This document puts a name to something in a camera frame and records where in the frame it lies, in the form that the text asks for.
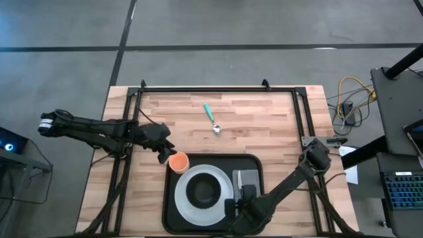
black tray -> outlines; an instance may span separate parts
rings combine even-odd
[[[260,160],[251,154],[215,154],[215,153],[188,153],[190,167],[196,165],[213,165],[220,168],[229,177],[231,182],[232,171],[256,169],[260,180],[260,192],[264,194],[263,170]],[[178,212],[174,202],[174,190],[181,175],[172,172],[167,165],[165,179],[165,193],[163,195],[163,213],[161,222],[167,232],[173,235],[230,235],[229,220],[223,218],[216,224],[198,226],[187,222]]]

blue light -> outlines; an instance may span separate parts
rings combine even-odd
[[[13,149],[13,145],[8,143],[8,144],[5,145],[5,149],[7,151],[11,151]]]

wooden table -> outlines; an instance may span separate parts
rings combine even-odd
[[[110,88],[103,120],[122,117],[127,88]],[[323,87],[306,88],[316,135],[333,136]],[[219,136],[212,132],[204,102],[222,127]],[[299,104],[308,133],[301,99]],[[297,166],[301,147],[291,93],[143,93],[141,108],[152,120],[164,122],[170,128],[172,134],[168,140],[178,151],[256,155],[263,165],[265,192],[271,191]],[[147,123],[142,115],[138,120]],[[97,151],[93,160],[105,155]],[[331,159],[326,179],[343,171],[340,158],[333,155]],[[84,230],[106,202],[112,164],[112,159],[105,159],[91,169],[76,231]],[[120,235],[169,235],[161,223],[165,169],[156,153],[135,146]],[[336,177],[328,185],[328,194],[339,214],[358,230],[345,176]],[[111,226],[116,206],[117,203],[110,216]],[[327,230],[320,203],[319,210]],[[315,235],[309,194],[291,193],[278,205],[272,221],[260,235]]]

white paper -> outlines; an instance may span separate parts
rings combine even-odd
[[[356,148],[348,147],[348,146],[341,146],[339,147],[339,154],[344,156],[348,153],[355,151]],[[352,184],[358,184],[358,172],[357,172],[357,165],[353,166],[349,169],[344,171],[346,173],[346,181]]]

yellow cable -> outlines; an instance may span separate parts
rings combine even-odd
[[[341,107],[341,90],[342,90],[342,84],[343,84],[343,82],[344,82],[346,79],[353,79],[353,80],[357,81],[359,84],[361,84],[361,85],[363,86],[363,88],[365,88],[365,89],[369,92],[369,94],[371,94],[371,100],[370,100],[369,102],[363,102],[361,105],[359,105],[359,106],[358,106],[358,107],[356,107],[356,108],[359,108],[359,107],[365,106],[365,105],[367,105],[368,103],[371,103],[371,102],[373,102],[373,101],[375,101],[375,100],[376,100],[376,94],[375,94],[375,91],[374,91],[373,89],[370,89],[369,87],[367,87],[366,85],[364,85],[364,83],[363,83],[363,82],[361,82],[361,81],[360,81],[359,79],[357,79],[356,77],[347,76],[347,77],[345,77],[345,78],[341,79],[341,81],[339,81],[339,84],[338,84],[338,105],[336,106],[336,113],[338,114],[338,116],[339,116],[340,118],[344,118],[344,115],[343,115],[343,114],[341,113],[341,111],[340,111],[340,107]]]

